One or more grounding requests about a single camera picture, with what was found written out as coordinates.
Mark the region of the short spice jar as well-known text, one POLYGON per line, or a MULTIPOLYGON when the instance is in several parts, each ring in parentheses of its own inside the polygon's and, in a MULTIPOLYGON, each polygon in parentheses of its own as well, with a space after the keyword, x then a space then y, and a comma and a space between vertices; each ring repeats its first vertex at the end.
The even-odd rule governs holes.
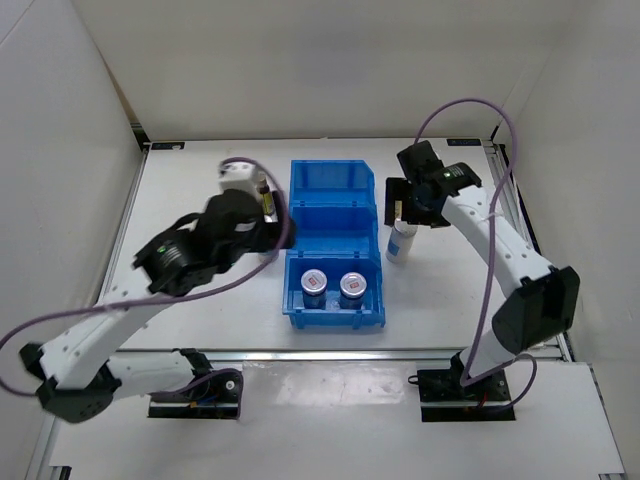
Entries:
POLYGON ((347 272, 340 280, 339 305, 342 309, 359 310, 367 290, 366 278, 358 272, 347 272))
POLYGON ((309 269, 301 276, 303 305, 306 309, 322 309, 326 304, 328 280, 319 269, 309 269))

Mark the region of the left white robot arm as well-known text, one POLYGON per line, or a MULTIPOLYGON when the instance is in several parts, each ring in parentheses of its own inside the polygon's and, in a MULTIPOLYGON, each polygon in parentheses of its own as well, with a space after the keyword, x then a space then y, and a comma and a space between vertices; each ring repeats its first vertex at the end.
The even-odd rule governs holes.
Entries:
POLYGON ((173 304, 196 299, 194 289, 226 273, 246 253, 278 252, 294 243, 295 224, 281 191, 267 220, 253 195, 227 190, 153 237, 136 253, 130 275, 102 303, 79 311, 81 321, 19 355, 40 380, 35 392, 47 413, 70 424, 88 421, 114 401, 149 395, 155 401, 208 405, 238 402, 243 376, 215 369, 195 348, 136 358, 119 348, 173 304))

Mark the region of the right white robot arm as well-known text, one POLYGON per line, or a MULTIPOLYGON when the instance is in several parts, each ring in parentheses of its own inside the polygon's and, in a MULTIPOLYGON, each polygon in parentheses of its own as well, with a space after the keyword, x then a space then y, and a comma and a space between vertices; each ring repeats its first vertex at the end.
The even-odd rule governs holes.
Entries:
POLYGON ((496 212, 496 201, 481 178, 463 162, 445 165, 428 141, 397 155, 403 171, 386 182, 386 199, 401 205, 402 221, 431 228, 455 227, 488 267, 489 285, 505 297, 493 314, 483 306, 472 344, 451 360, 449 387, 460 399, 480 393, 485 378, 513 363, 531 347, 568 331, 580 277, 537 253, 496 212))

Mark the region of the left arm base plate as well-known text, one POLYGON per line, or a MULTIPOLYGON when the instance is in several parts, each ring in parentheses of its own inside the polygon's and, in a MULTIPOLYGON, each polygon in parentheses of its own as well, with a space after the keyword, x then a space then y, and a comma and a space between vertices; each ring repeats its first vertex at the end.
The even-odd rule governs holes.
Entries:
POLYGON ((180 394, 154 395, 147 417, 175 420, 238 420, 244 389, 241 364, 214 364, 213 377, 180 394))

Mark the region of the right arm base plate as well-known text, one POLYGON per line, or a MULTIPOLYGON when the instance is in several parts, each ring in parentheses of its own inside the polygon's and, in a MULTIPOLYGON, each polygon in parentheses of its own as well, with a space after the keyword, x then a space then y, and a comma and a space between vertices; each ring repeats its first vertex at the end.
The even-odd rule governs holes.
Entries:
POLYGON ((506 376, 494 374, 462 387, 448 369, 423 369, 408 377, 418 388, 424 423, 515 421, 506 376))

